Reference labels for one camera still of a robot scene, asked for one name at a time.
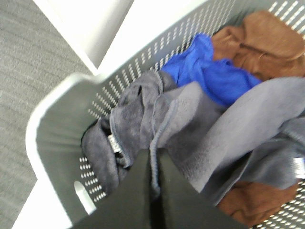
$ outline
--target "gray laundry basket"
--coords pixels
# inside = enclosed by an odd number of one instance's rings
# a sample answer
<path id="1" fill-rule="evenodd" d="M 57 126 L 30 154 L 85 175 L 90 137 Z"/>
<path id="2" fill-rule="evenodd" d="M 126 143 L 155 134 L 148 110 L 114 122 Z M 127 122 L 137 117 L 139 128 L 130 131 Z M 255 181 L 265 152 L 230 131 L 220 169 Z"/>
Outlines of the gray laundry basket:
<path id="1" fill-rule="evenodd" d="M 173 55 L 188 48 L 200 32 L 212 36 L 227 24 L 265 9 L 298 33 L 305 33 L 305 0 L 210 0 L 172 25 L 108 76 L 75 73 L 36 107 L 28 123 L 26 148 L 38 178 L 50 180 L 72 223 L 98 208 L 105 196 L 80 142 L 86 128 L 108 115 L 122 91 L 141 73 L 160 69 Z M 283 206 L 257 228 L 305 228 L 305 182 L 296 200 Z"/>

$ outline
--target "towel tag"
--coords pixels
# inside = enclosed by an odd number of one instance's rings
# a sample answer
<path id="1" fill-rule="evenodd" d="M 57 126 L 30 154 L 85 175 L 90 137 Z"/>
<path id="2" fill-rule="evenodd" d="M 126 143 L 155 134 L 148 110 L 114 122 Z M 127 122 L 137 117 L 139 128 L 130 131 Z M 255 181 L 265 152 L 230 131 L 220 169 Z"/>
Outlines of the towel tag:
<path id="1" fill-rule="evenodd" d="M 305 179 L 305 161 L 303 157 L 294 158 L 295 177 Z"/>
<path id="2" fill-rule="evenodd" d="M 116 142 L 115 138 L 113 135 L 109 135 L 108 136 L 108 140 L 110 142 L 110 145 L 112 146 L 113 152 L 114 153 L 119 153 L 121 152 L 121 147 L 119 146 L 119 144 Z"/>

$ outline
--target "perforated basket wall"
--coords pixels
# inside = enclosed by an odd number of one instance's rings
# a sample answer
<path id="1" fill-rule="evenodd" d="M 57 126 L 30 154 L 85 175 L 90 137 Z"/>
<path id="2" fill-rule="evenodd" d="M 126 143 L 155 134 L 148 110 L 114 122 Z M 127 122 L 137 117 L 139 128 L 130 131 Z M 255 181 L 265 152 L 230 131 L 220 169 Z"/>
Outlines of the perforated basket wall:
<path id="1" fill-rule="evenodd" d="M 304 34 L 304 4 L 304 0 L 207 1 L 147 44 L 104 82 L 78 81 L 62 94 L 41 119 L 36 143 L 41 162 L 71 221 L 74 223 L 87 215 L 74 191 L 74 181 L 83 183 L 97 207 L 105 196 L 86 158 L 82 157 L 82 134 L 95 119 L 109 114 L 131 82 L 146 70 L 162 68 L 173 55 L 188 48 L 195 34 L 203 32 L 212 36 L 227 24 L 240 24 L 245 15 L 256 10 L 269 10 Z M 256 228 L 305 228 L 303 187 L 305 183 L 300 184 L 296 200 Z"/>

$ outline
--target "blue fabric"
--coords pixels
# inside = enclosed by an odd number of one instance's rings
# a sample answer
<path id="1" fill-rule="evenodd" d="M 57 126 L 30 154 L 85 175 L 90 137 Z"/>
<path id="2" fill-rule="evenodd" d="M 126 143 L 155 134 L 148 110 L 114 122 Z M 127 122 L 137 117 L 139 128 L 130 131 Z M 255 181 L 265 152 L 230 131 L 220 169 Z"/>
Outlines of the blue fabric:
<path id="1" fill-rule="evenodd" d="M 228 59 L 213 61 L 211 39 L 198 34 L 190 47 L 173 56 L 162 68 L 178 86 L 197 81 L 215 102 L 230 106 L 245 92 L 262 81 L 244 69 L 233 66 Z"/>

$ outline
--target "brown hoodie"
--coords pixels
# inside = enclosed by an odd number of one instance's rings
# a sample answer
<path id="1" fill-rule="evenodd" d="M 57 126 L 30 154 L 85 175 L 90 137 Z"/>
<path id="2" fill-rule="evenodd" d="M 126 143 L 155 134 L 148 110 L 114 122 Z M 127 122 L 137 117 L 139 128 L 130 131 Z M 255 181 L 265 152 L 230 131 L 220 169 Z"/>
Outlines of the brown hoodie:
<path id="1" fill-rule="evenodd" d="M 248 15 L 240 27 L 224 27 L 212 42 L 214 60 L 232 59 L 263 81 L 305 76 L 303 37 L 267 11 Z"/>
<path id="2" fill-rule="evenodd" d="M 260 224 L 295 198 L 299 185 L 278 189 L 252 182 L 237 182 L 217 207 L 235 220 L 252 227 Z"/>

